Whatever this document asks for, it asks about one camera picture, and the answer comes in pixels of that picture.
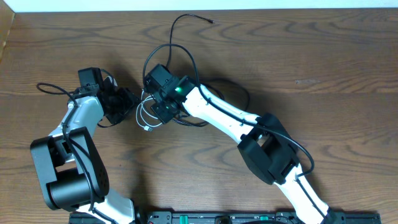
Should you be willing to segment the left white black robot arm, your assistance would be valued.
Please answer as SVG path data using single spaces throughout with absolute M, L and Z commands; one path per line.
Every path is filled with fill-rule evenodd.
M 111 189 L 109 178 L 93 142 L 103 118 L 112 124 L 125 119 L 138 98 L 127 88 L 81 86 L 67 95 L 67 113 L 44 138 L 32 141 L 34 162 L 44 202 L 51 210 L 85 213 L 90 221 L 145 223 L 134 202 Z

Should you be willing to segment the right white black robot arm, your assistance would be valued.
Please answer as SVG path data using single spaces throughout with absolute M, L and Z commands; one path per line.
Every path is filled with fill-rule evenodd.
M 167 123 L 184 111 L 212 124 L 238 145 L 249 168 L 261 181 L 276 185 L 304 223 L 339 223 L 339 216 L 312 189 L 297 156 L 303 147 L 294 141 L 271 114 L 242 111 L 214 95 L 189 77 L 149 78 L 146 91 L 156 103 L 154 113 Z

